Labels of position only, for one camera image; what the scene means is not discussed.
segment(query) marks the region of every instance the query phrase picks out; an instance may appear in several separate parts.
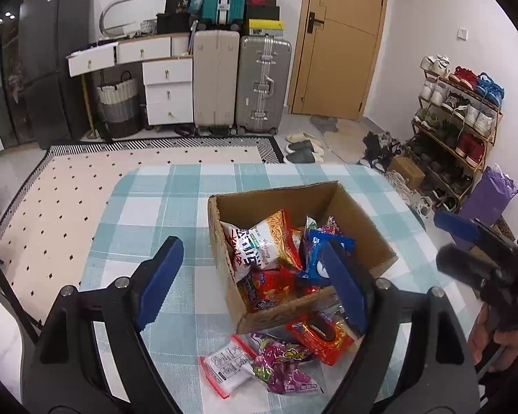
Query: blue sneaker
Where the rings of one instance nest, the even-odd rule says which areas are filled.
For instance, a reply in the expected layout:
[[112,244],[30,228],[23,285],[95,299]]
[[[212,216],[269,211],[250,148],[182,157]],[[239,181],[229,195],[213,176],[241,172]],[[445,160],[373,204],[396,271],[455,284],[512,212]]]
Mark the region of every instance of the blue sneaker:
[[493,104],[495,104],[495,106],[500,108],[503,104],[504,89],[494,83],[489,88],[489,92],[487,92],[486,98],[489,102],[492,102]]
[[476,85],[474,91],[478,93],[479,96],[485,98],[487,96],[487,93],[489,93],[489,90],[491,89],[492,85],[494,84],[495,82],[493,81],[493,79],[487,76],[487,73],[481,73],[478,76],[478,85]]

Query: blue plaid tablecloth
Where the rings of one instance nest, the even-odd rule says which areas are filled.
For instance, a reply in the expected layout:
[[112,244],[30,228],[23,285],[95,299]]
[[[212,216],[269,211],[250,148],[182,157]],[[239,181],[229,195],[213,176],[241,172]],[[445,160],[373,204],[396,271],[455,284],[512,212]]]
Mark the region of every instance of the blue plaid tablecloth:
[[[371,169],[339,164],[140,168],[123,177],[113,190],[95,233],[80,289],[106,287],[118,276],[130,276],[168,236],[183,241],[183,265],[156,321],[142,332],[153,362],[183,412],[317,414],[326,406],[347,371],[350,356],[332,368],[318,360],[304,366],[324,389],[322,395],[279,396],[249,380],[227,400],[208,386],[198,356],[220,349],[233,333],[209,247],[208,197],[330,180],[338,180],[346,188],[398,255],[384,276],[402,290],[424,293],[432,286],[442,286],[463,330],[470,331],[473,319],[456,283],[435,267],[434,244],[387,180]],[[103,324],[96,323],[95,330],[110,386],[123,397]],[[395,387],[409,332],[410,325],[403,325],[381,397]]]

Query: beige slipper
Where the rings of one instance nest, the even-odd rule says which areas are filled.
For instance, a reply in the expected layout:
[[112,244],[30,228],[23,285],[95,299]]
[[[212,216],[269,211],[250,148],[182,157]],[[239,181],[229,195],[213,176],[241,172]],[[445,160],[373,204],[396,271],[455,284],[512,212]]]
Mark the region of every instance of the beige slipper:
[[299,132],[299,134],[289,134],[286,135],[286,141],[288,143],[299,143],[304,142],[305,140],[311,140],[311,143],[317,145],[319,148],[322,147],[323,143],[314,135],[307,134],[307,132]]

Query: slipper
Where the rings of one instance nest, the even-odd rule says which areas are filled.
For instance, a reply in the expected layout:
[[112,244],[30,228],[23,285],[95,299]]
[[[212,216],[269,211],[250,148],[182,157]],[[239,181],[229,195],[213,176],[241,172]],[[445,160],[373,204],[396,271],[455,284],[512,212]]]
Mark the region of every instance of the slipper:
[[323,143],[316,138],[314,135],[307,134],[307,132],[299,132],[299,134],[289,134],[286,135],[286,141],[288,143],[299,143],[304,142],[305,140],[311,140],[311,143],[322,147]]
[[298,143],[291,143],[286,146],[286,151],[288,152],[288,154],[297,152],[300,149],[308,149],[311,152],[318,154],[319,156],[324,155],[324,150],[320,146],[317,146],[314,143],[312,143],[311,140],[305,140],[303,142]]
[[286,163],[324,163],[322,156],[311,152],[309,149],[300,149],[288,154],[284,161]]

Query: dark gray refrigerator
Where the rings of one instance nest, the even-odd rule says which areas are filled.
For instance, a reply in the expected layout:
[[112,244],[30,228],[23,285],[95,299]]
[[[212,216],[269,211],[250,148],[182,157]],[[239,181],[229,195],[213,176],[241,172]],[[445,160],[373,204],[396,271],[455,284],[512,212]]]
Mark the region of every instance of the dark gray refrigerator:
[[89,129],[80,78],[66,56],[88,46],[90,0],[26,0],[19,55],[29,117],[39,146],[79,140]]

